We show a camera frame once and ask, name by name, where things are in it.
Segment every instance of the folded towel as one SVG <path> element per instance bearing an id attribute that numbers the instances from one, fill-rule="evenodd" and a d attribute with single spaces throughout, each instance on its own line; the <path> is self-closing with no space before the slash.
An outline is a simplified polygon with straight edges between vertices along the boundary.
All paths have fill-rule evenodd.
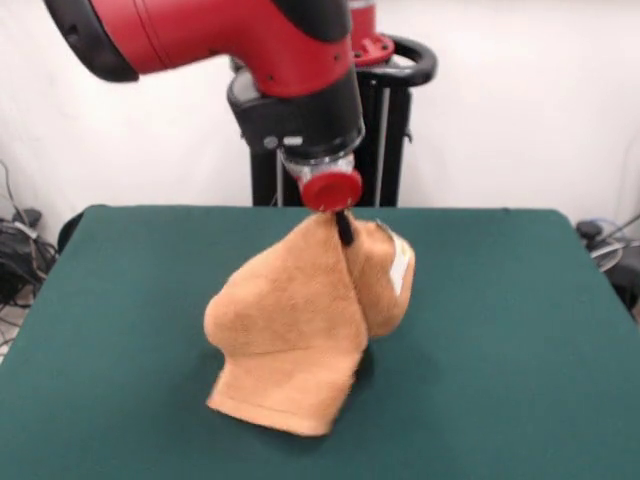
<path id="1" fill-rule="evenodd" d="M 300 436 L 330 432 L 369 338 L 402 320 L 415 270 L 386 226 L 350 222 L 344 247 L 333 215 L 308 217 L 211 300 L 205 333 L 225 364 L 210 408 Z"/>

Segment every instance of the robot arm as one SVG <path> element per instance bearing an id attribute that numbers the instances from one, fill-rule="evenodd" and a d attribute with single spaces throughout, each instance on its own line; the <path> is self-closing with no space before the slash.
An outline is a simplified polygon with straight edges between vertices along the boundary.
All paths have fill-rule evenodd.
<path id="1" fill-rule="evenodd" d="M 341 211 L 364 136 L 345 0 L 45 0 L 69 46 L 111 82 L 219 54 L 240 59 L 228 101 L 253 152 L 279 150 L 305 204 Z"/>

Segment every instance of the white backdrop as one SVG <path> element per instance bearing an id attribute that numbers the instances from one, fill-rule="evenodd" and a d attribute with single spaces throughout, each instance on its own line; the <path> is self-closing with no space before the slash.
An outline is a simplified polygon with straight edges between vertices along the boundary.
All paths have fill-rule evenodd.
<path id="1" fill-rule="evenodd" d="M 437 80 L 415 92 L 402 205 L 552 207 L 572 219 L 640 207 L 640 2 L 379 3 L 382 30 L 440 58 Z M 49 237 L 94 203 L 250 204 L 226 58 L 108 84 L 41 0 L 3 0 L 0 62 L 0 157 Z"/>

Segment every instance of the silver ring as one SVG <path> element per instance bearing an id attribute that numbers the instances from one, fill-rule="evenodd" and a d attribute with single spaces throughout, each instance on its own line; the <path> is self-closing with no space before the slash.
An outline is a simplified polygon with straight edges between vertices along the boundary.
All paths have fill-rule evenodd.
<path id="1" fill-rule="evenodd" d="M 376 0 L 349 0 L 349 8 L 358 10 L 360 8 L 369 8 L 376 4 Z"/>

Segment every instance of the green tablecloth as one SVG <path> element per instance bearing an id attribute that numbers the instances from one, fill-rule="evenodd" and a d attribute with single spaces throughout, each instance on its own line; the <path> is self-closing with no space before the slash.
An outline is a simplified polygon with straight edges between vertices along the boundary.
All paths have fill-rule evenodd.
<path id="1" fill-rule="evenodd" d="M 0 365 L 0 477 L 640 479 L 638 331 L 553 212 L 358 212 L 418 270 L 333 434 L 210 411 L 204 307 L 305 214 L 90 209 Z"/>

